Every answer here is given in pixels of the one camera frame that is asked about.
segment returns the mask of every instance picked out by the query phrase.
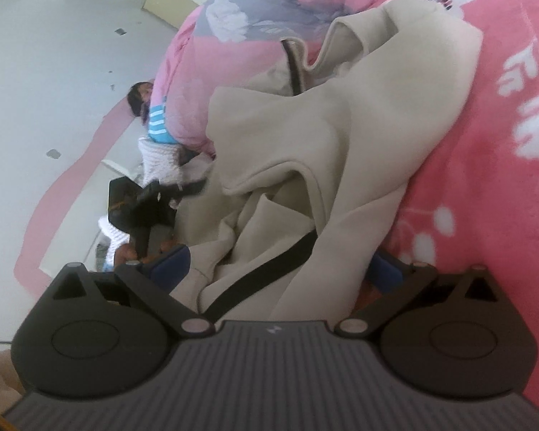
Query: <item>white floor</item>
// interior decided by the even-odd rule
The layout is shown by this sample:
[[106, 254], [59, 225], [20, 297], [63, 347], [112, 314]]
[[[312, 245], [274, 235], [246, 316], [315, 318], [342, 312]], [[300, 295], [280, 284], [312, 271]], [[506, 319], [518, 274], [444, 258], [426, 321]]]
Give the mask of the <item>white floor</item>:
[[22, 0], [0, 14], [0, 340], [33, 305], [13, 267], [36, 204], [175, 33], [143, 1]]

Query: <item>pink stripe on floor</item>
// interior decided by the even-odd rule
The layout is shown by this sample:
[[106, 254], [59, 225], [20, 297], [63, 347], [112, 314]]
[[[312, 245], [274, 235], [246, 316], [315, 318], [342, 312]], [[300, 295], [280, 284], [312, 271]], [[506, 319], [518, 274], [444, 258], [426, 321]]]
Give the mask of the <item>pink stripe on floor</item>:
[[40, 262], [64, 217], [102, 159], [133, 120], [128, 102], [121, 100], [104, 117], [84, 154], [46, 191], [26, 227], [14, 277], [38, 299], [52, 279]]

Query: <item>ribbed gray surface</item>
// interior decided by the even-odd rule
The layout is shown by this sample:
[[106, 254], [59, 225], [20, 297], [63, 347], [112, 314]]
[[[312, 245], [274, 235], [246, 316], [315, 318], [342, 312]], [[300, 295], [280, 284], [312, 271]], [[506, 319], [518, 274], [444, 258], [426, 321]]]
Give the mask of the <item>ribbed gray surface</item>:
[[93, 402], [29, 394], [6, 417], [20, 431], [539, 431], [539, 412], [517, 395], [457, 403], [421, 394], [365, 342], [320, 322], [227, 322], [183, 342], [136, 390]]

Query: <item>pink fabric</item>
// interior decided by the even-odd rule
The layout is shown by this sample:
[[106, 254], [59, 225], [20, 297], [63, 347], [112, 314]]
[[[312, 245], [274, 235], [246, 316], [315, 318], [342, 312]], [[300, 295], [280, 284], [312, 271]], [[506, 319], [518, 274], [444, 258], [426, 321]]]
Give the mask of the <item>pink fabric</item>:
[[[387, 0], [299, 1], [359, 11]], [[387, 247], [441, 271], [486, 264], [539, 344], [539, 0], [437, 1], [483, 30], [483, 51], [466, 108], [411, 181]], [[177, 120], [167, 128], [212, 153], [205, 125], [214, 88], [265, 70], [281, 51], [184, 37], [170, 76], [178, 95], [168, 97]], [[191, 95], [197, 88], [202, 96]], [[539, 406], [539, 360], [526, 395]]]

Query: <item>person's hair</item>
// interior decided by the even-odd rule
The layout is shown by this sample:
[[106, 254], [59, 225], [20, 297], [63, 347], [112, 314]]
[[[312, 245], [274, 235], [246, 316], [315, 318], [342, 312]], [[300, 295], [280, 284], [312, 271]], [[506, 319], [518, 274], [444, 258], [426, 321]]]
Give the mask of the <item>person's hair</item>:
[[145, 125], [148, 120], [148, 106], [142, 100], [142, 96], [139, 94], [139, 87], [145, 84], [145, 82], [135, 83], [130, 92], [128, 92], [128, 104], [132, 109], [132, 113], [135, 116], [140, 116], [142, 118], [142, 124]]

